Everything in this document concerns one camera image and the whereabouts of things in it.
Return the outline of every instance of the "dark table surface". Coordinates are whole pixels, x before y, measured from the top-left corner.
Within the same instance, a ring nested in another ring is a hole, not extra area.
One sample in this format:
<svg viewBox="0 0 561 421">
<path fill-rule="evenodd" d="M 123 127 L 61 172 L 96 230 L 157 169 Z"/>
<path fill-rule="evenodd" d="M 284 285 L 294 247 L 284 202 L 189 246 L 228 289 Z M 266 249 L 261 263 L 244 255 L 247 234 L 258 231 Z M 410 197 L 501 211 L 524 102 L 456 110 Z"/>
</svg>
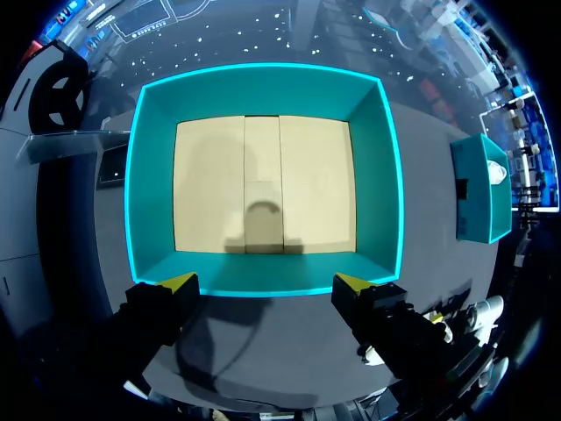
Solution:
<svg viewBox="0 0 561 421">
<path fill-rule="evenodd" d="M 104 121 L 105 128 L 128 130 L 143 84 L 197 68 L 293 61 L 378 76 L 391 102 L 403 168 L 398 284 L 419 311 L 467 290 L 466 303 L 485 298 L 497 247 L 456 240 L 449 143 L 481 131 L 486 105 L 453 66 L 452 51 L 447 61 L 435 43 L 421 41 L 417 14 L 399 1 L 202 3 L 192 18 L 117 42 L 92 63 L 98 74 L 82 127 L 98 129 Z M 372 23 L 363 7 L 399 26 L 399 36 Z M 123 188 L 96 190 L 95 221 L 103 281 L 116 310 L 132 285 Z M 204 406 L 306 408 L 364 396 L 392 381 L 385 366 L 366 367 L 356 352 L 329 296 L 207 297 L 176 347 L 162 348 L 145 376 L 157 392 Z"/>
</svg>

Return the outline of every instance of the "teal box rim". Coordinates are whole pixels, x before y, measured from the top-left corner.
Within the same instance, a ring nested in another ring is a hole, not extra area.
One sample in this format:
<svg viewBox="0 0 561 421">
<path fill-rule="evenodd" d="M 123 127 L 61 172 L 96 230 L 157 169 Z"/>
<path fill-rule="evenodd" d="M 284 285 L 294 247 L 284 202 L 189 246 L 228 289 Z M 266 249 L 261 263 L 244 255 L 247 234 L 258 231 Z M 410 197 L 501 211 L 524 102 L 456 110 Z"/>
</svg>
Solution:
<svg viewBox="0 0 561 421">
<path fill-rule="evenodd" d="M 391 138 L 392 141 L 392 146 L 393 146 L 393 154 L 394 154 L 394 163 L 395 163 L 395 177 L 396 177 L 396 185 L 397 185 L 397 192 L 396 192 L 396 197 L 397 197 L 397 201 L 399 203 L 399 206 L 397 207 L 397 247 L 396 247 L 396 259 L 395 259 L 395 267 L 393 268 L 393 270 L 389 271 L 389 273 L 391 273 L 390 276 L 384 276 L 381 277 L 379 279 L 376 280 L 376 282 L 389 282 L 389 281 L 394 281 L 395 279 L 399 278 L 400 273 L 401 273 L 401 260 L 402 260 L 402 248 L 403 248 L 403 231 L 404 231 L 404 207 L 403 207 L 403 201 L 404 201 L 404 197 L 403 197 L 403 180 L 402 180 L 402 169 L 401 169 L 401 158 L 400 158 L 400 152 L 399 152 L 399 145 L 397 142 L 397 135 L 395 132 L 395 127 L 394 127 L 394 121 L 391 117 L 391 110 L 389 107 L 389 102 L 387 100 L 385 91 L 381 85 L 381 81 L 379 78 L 376 78 L 374 76 L 370 76 L 370 75 L 363 75 L 357 72 L 352 72 L 350 70 L 344 70 L 344 69 L 340 69 L 340 68 L 328 68 L 328 67 L 324 67 L 324 66 L 317 66 L 317 65 L 309 65 L 309 64 L 297 64 L 297 63 L 281 63 L 281 62 L 270 62 L 270 63 L 246 63 L 246 64 L 238 64 L 238 65 L 228 65 L 228 66 L 221 66 L 221 67 L 215 67 L 215 68 L 205 68 L 205 69 L 200 69 L 200 70 L 196 70 L 193 72 L 188 72 L 186 74 L 182 74 L 182 75 L 174 75 L 174 76 L 170 76 L 168 78 L 156 81 L 156 82 L 151 82 L 147 85 L 145 85 L 142 90 L 140 91 L 140 95 L 138 97 L 138 106 L 137 109 L 135 110 L 135 114 L 134 114 L 134 118 L 133 118 L 133 122 L 132 122 L 132 128 L 131 128 L 131 144 L 129 145 L 129 149 L 128 149 L 128 153 L 127 153 L 127 164 L 126 164 L 126 171 L 125 171 L 125 182 L 124 182 L 124 220 L 125 220 L 125 233 L 126 233 L 126 244 L 127 244 L 127 253 L 128 253 L 128 257 L 129 257 L 129 263 L 130 263 L 130 268 L 131 268 L 131 275 L 132 275 L 132 279 L 135 282 L 138 282 L 138 280 L 140 279 L 138 270 L 137 270 L 137 266 L 135 264 L 135 260 L 134 260 L 134 255 L 133 255 L 133 251 L 132 251 L 132 239 L 131 239 L 131 214 L 130 214 L 130 191 L 131 191 L 131 177 L 130 177 L 130 171 L 131 171 L 131 157 L 132 157 L 132 152 L 133 152 L 133 143 L 136 137 L 136 131 L 138 129 L 138 119 L 139 119 L 139 115 L 140 115 L 140 105 L 142 104 L 142 102 L 145 99 L 146 96 L 146 92 L 150 89 L 150 88 L 154 88 L 154 87 L 158 87 L 162 84 L 168 83 L 168 82 L 172 82 L 172 81 L 176 81 L 176 80 L 180 80 L 186 77 L 190 77 L 193 75 L 204 75 L 204 74 L 212 74 L 215 72 L 221 72 L 221 71 L 225 71 L 225 70 L 229 70 L 229 69 L 240 69 L 240 68 L 306 68 L 306 69 L 317 69 L 317 70 L 322 70 L 322 71 L 328 71 L 328 72 L 332 72 L 332 73 L 339 73 L 339 74 L 343 74 L 343 75 L 350 75 L 353 77 L 358 77 L 364 80 L 368 80 L 370 82 L 372 82 L 373 84 L 375 84 L 378 88 L 378 94 L 380 95 L 380 106 L 383 109 L 383 113 L 386 116 L 386 122 L 387 122 L 387 129 L 389 130 L 389 136 Z M 175 120 L 177 120 L 177 122 L 182 121 L 181 119 L 175 117 Z M 294 296 L 294 295 L 314 295 L 314 294 L 322 294 L 322 293 L 328 293 L 330 292 L 330 287 L 325 287 L 325 288 L 317 288 L 317 289 L 311 289 L 310 291 L 307 291 L 306 293 L 302 293 L 302 290 L 285 290 L 285 291 L 275 291 L 273 293 L 271 292 L 264 292 L 264 291 L 259 291 L 259 292 L 251 292 L 251 291 L 244 291 L 241 293 L 237 293 L 236 291 L 231 291 L 231 290 L 220 290 L 220 289 L 205 289 L 205 288 L 201 288 L 201 292 L 203 294 L 208 294 L 208 295 L 219 295 L 219 296 Z"/>
</svg>

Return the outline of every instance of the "gray table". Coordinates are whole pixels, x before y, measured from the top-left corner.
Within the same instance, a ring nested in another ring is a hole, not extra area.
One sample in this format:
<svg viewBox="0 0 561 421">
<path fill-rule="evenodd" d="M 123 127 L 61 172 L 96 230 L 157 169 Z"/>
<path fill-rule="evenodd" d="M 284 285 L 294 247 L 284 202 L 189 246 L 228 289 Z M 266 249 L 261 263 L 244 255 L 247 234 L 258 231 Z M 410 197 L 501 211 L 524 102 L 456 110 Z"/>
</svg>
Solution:
<svg viewBox="0 0 561 421">
<path fill-rule="evenodd" d="M 484 299 L 497 245 L 456 240 L 449 143 L 467 135 L 420 111 L 391 106 L 405 197 L 398 283 L 419 311 L 468 289 L 466 303 Z M 130 124 L 131 113 L 105 128 L 127 130 Z M 123 199 L 122 188 L 98 190 L 95 197 L 99 261 L 113 310 L 132 285 Z M 162 395 L 203 406 L 308 408 L 365 396 L 393 380 L 385 366 L 362 365 L 356 352 L 329 295 L 206 297 L 198 318 L 185 326 L 175 348 L 162 348 L 145 377 Z"/>
</svg>

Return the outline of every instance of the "small teal box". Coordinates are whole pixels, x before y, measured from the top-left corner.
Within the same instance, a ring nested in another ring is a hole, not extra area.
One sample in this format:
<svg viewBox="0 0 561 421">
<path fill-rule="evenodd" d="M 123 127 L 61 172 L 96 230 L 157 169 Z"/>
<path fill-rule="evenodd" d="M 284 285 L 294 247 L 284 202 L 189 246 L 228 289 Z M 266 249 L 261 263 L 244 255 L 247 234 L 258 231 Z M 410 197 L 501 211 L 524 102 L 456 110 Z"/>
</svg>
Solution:
<svg viewBox="0 0 561 421">
<path fill-rule="evenodd" d="M 512 230 L 512 193 L 508 157 L 483 134 L 451 143 L 458 196 L 457 238 L 492 244 Z M 507 170 L 491 184 L 487 160 Z"/>
</svg>

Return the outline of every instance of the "teal box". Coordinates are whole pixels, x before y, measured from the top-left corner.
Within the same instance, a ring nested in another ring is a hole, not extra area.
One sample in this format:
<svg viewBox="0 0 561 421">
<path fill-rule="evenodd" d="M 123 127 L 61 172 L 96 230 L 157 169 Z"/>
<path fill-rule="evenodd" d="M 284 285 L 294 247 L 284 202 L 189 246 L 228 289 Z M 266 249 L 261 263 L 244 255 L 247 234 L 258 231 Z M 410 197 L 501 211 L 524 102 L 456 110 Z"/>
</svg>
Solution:
<svg viewBox="0 0 561 421">
<path fill-rule="evenodd" d="M 177 124 L 200 118 L 279 115 L 349 123 L 357 252 L 175 251 Z M 135 282 L 156 283 L 196 272 L 201 292 L 207 295 L 305 296 L 331 292 L 336 272 L 376 283 L 394 281 L 401 268 L 403 213 L 394 122 L 382 84 L 375 77 L 312 65 L 255 63 L 176 75 L 150 83 L 140 92 L 124 188 L 127 248 Z"/>
<path fill-rule="evenodd" d="M 452 142 L 451 151 L 458 189 L 457 237 L 494 243 L 512 230 L 508 157 L 483 134 Z M 487 160 L 507 170 L 507 177 L 500 184 L 491 184 Z"/>
</svg>

